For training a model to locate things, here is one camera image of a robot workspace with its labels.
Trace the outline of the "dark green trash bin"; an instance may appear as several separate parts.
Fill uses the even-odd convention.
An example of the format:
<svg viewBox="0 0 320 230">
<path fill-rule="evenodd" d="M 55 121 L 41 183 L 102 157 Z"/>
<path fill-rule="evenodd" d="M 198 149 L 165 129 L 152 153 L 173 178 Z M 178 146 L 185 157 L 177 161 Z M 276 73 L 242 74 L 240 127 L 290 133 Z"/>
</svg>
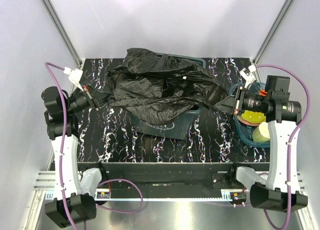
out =
<svg viewBox="0 0 320 230">
<path fill-rule="evenodd" d="M 138 119 L 132 113 L 130 113 L 129 116 L 138 133 L 156 137 L 184 140 L 187 137 L 190 127 L 195 119 L 199 116 L 201 111 L 201 107 L 194 105 L 190 110 L 184 112 L 175 120 L 165 125 L 152 125 L 146 123 Z"/>
</svg>

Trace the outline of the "black trash bag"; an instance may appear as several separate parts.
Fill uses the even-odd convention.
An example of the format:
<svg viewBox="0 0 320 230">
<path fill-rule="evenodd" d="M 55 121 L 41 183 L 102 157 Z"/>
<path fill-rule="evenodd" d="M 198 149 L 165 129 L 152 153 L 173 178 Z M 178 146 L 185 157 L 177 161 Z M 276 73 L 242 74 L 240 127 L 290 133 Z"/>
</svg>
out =
<svg viewBox="0 0 320 230">
<path fill-rule="evenodd" d="M 194 106 L 214 110 L 227 91 L 199 64 L 145 48 L 129 48 L 123 63 L 106 74 L 108 104 L 151 125 L 165 125 Z"/>
</svg>

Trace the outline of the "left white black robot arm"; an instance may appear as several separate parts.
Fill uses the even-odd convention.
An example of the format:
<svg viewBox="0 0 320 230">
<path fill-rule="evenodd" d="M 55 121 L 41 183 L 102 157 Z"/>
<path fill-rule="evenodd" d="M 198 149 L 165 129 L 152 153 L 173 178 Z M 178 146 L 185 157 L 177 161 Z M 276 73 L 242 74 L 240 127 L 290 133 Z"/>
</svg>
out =
<svg viewBox="0 0 320 230">
<path fill-rule="evenodd" d="M 76 114 L 90 105 L 84 92 L 76 89 L 68 95 L 66 91 L 51 86 L 42 92 L 41 98 L 46 107 L 44 118 L 55 167 L 53 201 L 45 205 L 45 214 L 64 229 L 96 217 L 96 190 L 108 183 L 108 176 L 100 162 L 78 169 L 79 125 Z"/>
</svg>

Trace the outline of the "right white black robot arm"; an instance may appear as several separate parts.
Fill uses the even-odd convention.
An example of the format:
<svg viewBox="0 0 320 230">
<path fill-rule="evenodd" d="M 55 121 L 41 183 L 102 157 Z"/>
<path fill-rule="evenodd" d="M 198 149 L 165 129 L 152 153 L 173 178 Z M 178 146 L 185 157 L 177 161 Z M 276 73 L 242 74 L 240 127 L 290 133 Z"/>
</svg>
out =
<svg viewBox="0 0 320 230">
<path fill-rule="evenodd" d="M 249 190 L 254 208 L 277 212 L 292 212 L 308 205 L 308 197 L 300 193 L 297 176 L 297 140 L 302 122 L 302 107 L 289 99 L 290 78 L 269 75 L 266 96 L 249 92 L 237 86 L 215 105 L 220 112 L 240 115 L 245 110 L 262 113 L 266 117 L 270 135 L 270 162 L 267 179 L 242 163 L 234 163 L 227 175 L 228 185 Z"/>
</svg>

